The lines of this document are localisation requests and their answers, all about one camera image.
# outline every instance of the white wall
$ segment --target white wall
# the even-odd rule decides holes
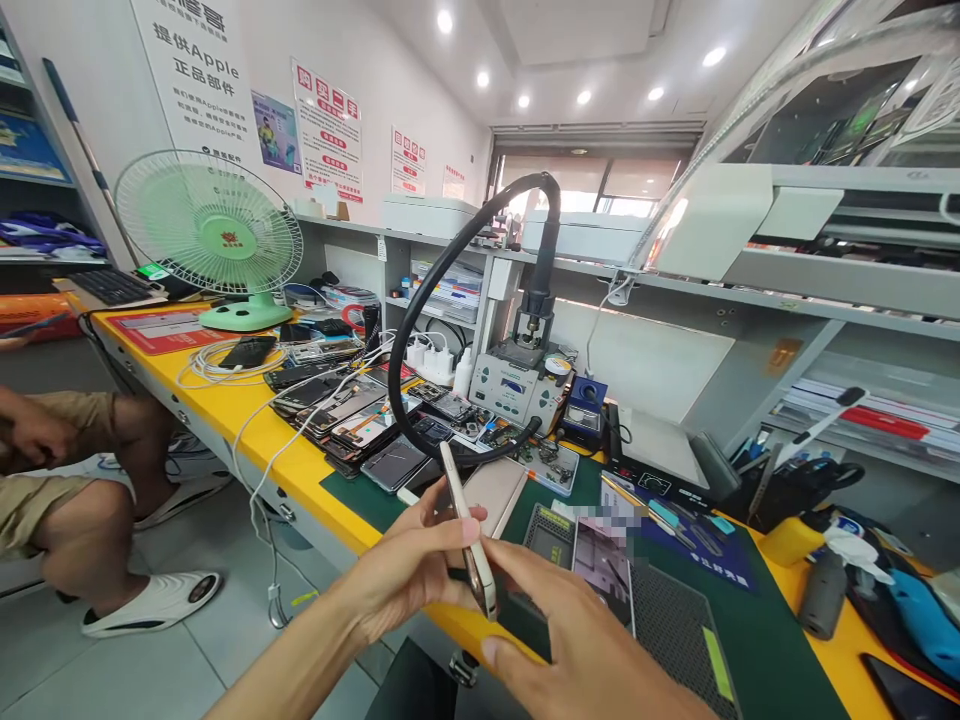
[[[481,203],[492,140],[489,129],[473,120],[364,3],[234,1],[253,90],[293,106],[293,55],[360,104],[365,201],[350,204],[352,220],[380,224],[380,204],[390,192],[393,124],[425,143],[428,195],[440,195],[443,167],[450,163],[467,175],[465,199]],[[132,160],[172,147],[129,0],[0,0],[0,10],[107,243],[122,247],[41,58],[56,63],[97,161],[113,186]],[[250,170],[288,202],[309,196],[298,175],[261,163]]]

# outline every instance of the paper sign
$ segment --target paper sign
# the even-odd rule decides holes
[[[296,58],[291,62],[304,184],[330,184],[341,200],[362,203],[360,106]]]
[[[390,142],[391,190],[404,195],[427,194],[427,150],[393,126]]]
[[[254,167],[253,105],[234,0],[132,0],[174,147]]]
[[[297,116],[293,108],[260,93],[253,93],[253,114],[264,165],[300,174]]]
[[[920,101],[903,128],[893,141],[902,145],[921,135],[949,125],[960,113],[960,58],[954,60],[947,71]]]
[[[443,196],[463,200],[467,189],[467,176],[447,165],[443,169]]]

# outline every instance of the red text poster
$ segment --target red text poster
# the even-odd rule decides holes
[[[427,194],[427,149],[396,125],[390,138],[390,177],[392,192]]]
[[[362,203],[360,106],[296,58],[291,62],[304,184],[333,184],[341,200]]]

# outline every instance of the black hose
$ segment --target black hose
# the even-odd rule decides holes
[[[407,312],[403,316],[397,335],[393,340],[393,350],[390,353],[390,367],[387,370],[387,395],[390,398],[390,408],[393,417],[396,419],[400,432],[407,436],[410,442],[422,453],[428,457],[441,459],[440,448],[427,442],[416,430],[410,418],[407,417],[406,409],[403,406],[403,393],[400,390],[400,371],[403,367],[404,353],[407,349],[407,341],[410,339],[410,333],[413,331],[414,324],[423,306],[427,304],[433,289],[439,284],[444,274],[453,265],[454,260],[464,251],[470,241],[477,233],[490,224],[494,216],[506,207],[509,202],[521,193],[528,190],[539,189],[547,196],[548,211],[547,221],[543,226],[543,236],[540,240],[540,249],[537,252],[537,264],[533,273],[533,280],[525,295],[525,306],[532,305],[535,308],[540,307],[541,303],[550,297],[550,274],[553,270],[553,258],[557,250],[557,235],[560,233],[560,186],[553,179],[550,173],[535,173],[526,175],[512,182],[508,187],[501,190],[493,196],[482,208],[480,212],[474,215],[463,229],[457,233],[457,236],[450,241],[446,250],[440,255],[437,261],[430,268],[430,272],[423,279],[420,288],[410,300]],[[533,418],[523,431],[503,447],[491,450],[490,452],[479,455],[457,456],[457,464],[463,467],[471,467],[482,463],[496,460],[497,458],[511,455],[515,452],[518,445],[522,445],[529,440],[533,434],[540,429],[541,420],[539,417]]]

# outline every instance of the white bottle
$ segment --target white bottle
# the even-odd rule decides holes
[[[453,394],[467,397],[470,392],[470,378],[473,377],[473,348],[463,351],[463,357],[457,363],[457,372],[453,377]]]

